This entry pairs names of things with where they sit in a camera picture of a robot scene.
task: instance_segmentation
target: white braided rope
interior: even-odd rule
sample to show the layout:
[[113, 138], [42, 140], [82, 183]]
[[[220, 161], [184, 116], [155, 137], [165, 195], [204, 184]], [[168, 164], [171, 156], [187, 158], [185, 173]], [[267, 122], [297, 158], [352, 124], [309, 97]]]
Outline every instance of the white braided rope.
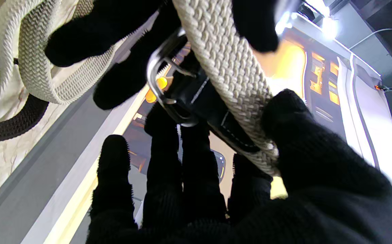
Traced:
[[[7, 0], [0, 9], [0, 97], [12, 77], [14, 35], [20, 28], [19, 69], [29, 93], [53, 103], [78, 99], [94, 85], [110, 64], [115, 46], [105, 54], [87, 59], [57, 88], [52, 83], [51, 65], [44, 48], [53, 31], [53, 19], [61, 0]], [[92, 0], [80, 0], [74, 17], [89, 13]]]
[[236, 32], [231, 0], [173, 0], [198, 61], [235, 119], [261, 151], [238, 148], [258, 168], [276, 175], [277, 149], [261, 128], [272, 97], [266, 77], [245, 38]]

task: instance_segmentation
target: marble surface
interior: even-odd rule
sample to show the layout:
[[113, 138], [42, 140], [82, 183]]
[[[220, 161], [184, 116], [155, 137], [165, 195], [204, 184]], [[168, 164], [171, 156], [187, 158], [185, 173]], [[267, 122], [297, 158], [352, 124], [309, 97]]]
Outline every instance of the marble surface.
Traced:
[[[71, 19], [77, 0], [64, 0], [58, 11], [57, 18], [53, 24], [55, 28]], [[18, 56], [18, 43], [14, 44], [14, 57]], [[59, 85], [64, 79], [72, 74], [79, 64], [69, 68], [53, 68], [52, 79], [55, 85]], [[28, 91], [21, 82], [18, 67], [15, 67], [13, 79], [5, 89], [2, 99], [0, 99], [0, 121], [12, 118], [26, 103]], [[17, 168], [24, 157], [35, 146], [35, 144], [46, 133], [50, 126], [57, 120], [68, 105], [49, 104], [40, 122], [27, 133], [7, 141], [0, 142], [0, 186], [8, 176]]]

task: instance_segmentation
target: white stitching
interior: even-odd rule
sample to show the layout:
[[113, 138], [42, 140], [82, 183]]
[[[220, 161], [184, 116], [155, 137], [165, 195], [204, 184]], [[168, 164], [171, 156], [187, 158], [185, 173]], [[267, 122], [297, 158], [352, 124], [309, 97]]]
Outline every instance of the white stitching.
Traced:
[[223, 124], [224, 124], [224, 121], [226, 120], [226, 117], [227, 117], [228, 114], [229, 114], [229, 110], [228, 110], [228, 111], [226, 112], [226, 114], [224, 115], [224, 118], [223, 118], [221, 127], [222, 127], [223, 129], [225, 129], [227, 132], [229, 132], [229, 134], [230, 134], [236, 141], [238, 141], [239, 143], [241, 143], [242, 145], [244, 145], [244, 146], [246, 146], [246, 147], [250, 147], [250, 148], [255, 148], [256, 145], [248, 145], [248, 144], [245, 144], [244, 142], [240, 141], [240, 140], [238, 139], [238, 137], [236, 137], [230, 130], [228, 130], [228, 129], [223, 125]]
[[205, 81], [202, 83], [202, 86], [199, 88], [199, 90], [197, 90], [197, 93], [193, 96], [193, 99], [191, 100], [190, 104], [193, 104], [195, 102], [195, 100], [197, 99], [199, 94], [202, 92], [202, 89], [205, 87], [205, 85], [208, 82], [208, 80], [209, 80], [209, 77], [207, 77], [205, 79]]

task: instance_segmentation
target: black braided cord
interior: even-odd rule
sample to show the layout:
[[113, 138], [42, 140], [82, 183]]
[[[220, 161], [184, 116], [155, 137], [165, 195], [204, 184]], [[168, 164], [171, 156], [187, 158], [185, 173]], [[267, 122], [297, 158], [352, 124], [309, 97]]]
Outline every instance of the black braided cord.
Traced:
[[[18, 65], [18, 59], [14, 58], [14, 64]], [[20, 136], [32, 129], [49, 106], [49, 102], [29, 94], [26, 103], [18, 114], [11, 119], [0, 122], [0, 142]]]

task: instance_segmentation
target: silver metal ring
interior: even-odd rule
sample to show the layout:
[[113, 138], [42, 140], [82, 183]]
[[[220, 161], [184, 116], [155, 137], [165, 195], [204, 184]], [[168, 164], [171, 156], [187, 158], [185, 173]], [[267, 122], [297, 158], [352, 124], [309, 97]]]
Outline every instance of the silver metal ring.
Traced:
[[157, 48], [148, 60], [146, 79], [151, 88], [151, 91], [157, 97], [159, 104], [166, 110], [169, 116], [174, 119], [178, 124], [191, 127], [198, 123], [196, 116], [183, 116], [173, 107], [176, 104], [176, 100], [167, 98], [163, 91], [159, 88], [156, 80], [158, 69], [162, 62], [167, 62], [172, 65], [176, 71], [186, 76], [196, 78], [196, 75], [187, 71], [174, 63], [168, 55], [176, 48], [177, 45], [182, 43], [186, 39], [185, 31], [183, 28], [178, 28], [165, 42], [163, 42], [159, 48]]

